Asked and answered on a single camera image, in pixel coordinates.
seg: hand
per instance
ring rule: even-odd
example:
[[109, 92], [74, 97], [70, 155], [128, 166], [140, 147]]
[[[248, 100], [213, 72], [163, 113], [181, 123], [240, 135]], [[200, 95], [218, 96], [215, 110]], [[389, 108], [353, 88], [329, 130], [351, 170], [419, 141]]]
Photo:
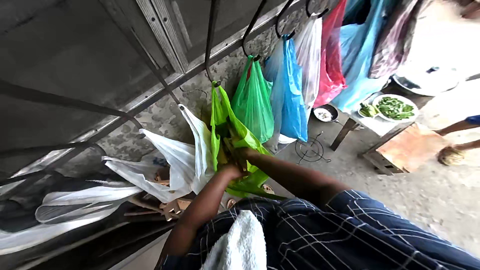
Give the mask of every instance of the hand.
[[235, 152], [236, 152], [237, 155], [239, 155], [240, 157], [242, 157], [245, 160], [253, 159], [254, 157], [256, 157], [260, 154], [259, 152], [255, 151], [251, 148], [248, 148], [248, 147], [236, 148]]
[[233, 164], [227, 164], [222, 166], [220, 170], [216, 172], [217, 174], [221, 174], [222, 178], [225, 178], [228, 181], [233, 179], [237, 179], [240, 177], [248, 176], [250, 172], [241, 171], [240, 168]]

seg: green vegetables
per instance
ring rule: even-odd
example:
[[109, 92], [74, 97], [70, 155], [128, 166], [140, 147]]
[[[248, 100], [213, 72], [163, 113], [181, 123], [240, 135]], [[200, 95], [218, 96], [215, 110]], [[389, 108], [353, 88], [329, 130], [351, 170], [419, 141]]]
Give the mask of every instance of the green vegetables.
[[393, 120], [402, 120], [414, 115], [413, 106], [391, 97], [382, 98], [377, 104], [377, 109], [384, 116]]
[[373, 117], [373, 116], [375, 116], [379, 113], [377, 108], [373, 105], [361, 103], [360, 106], [361, 106], [361, 108], [360, 108], [359, 112], [363, 116]]

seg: metal pot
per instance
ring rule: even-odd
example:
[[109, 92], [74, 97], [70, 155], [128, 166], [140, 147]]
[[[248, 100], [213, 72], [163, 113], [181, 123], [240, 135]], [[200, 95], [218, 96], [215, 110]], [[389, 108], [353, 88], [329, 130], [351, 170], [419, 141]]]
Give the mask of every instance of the metal pot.
[[[315, 113], [315, 110], [316, 110], [316, 109], [325, 109], [325, 110], [327, 110], [327, 111], [332, 115], [332, 119], [329, 120], [329, 121], [322, 120], [322, 119], [319, 117], [319, 114], [318, 114], [318, 113]], [[320, 106], [320, 107], [314, 108], [314, 109], [312, 110], [312, 112], [313, 112], [313, 114], [315, 115], [315, 117], [316, 117], [318, 120], [322, 121], [322, 122], [325, 122], [325, 123], [329, 123], [329, 122], [336, 122], [336, 123], [338, 123], [338, 122], [339, 122], [339, 121], [337, 120], [337, 118], [338, 118], [338, 111], [336, 110], [335, 107], [333, 107], [333, 106], [330, 105], [330, 104], [325, 104], [325, 105], [322, 105], [322, 106]]]

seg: red plastic bag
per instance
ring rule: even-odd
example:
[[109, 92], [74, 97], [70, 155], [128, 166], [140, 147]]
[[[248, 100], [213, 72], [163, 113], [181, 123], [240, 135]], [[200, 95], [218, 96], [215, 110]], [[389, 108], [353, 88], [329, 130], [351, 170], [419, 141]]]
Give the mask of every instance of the red plastic bag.
[[341, 0], [322, 25], [322, 56], [320, 60], [320, 85], [313, 107], [327, 104], [347, 88], [342, 74], [340, 55], [340, 27], [347, 0]]

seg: white towel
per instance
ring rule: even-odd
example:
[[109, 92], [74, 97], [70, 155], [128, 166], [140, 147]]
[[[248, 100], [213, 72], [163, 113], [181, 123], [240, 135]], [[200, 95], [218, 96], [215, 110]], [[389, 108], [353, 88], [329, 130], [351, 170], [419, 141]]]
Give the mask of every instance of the white towel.
[[267, 252], [262, 225], [250, 210], [241, 210], [228, 233], [207, 255], [201, 270], [266, 270]]

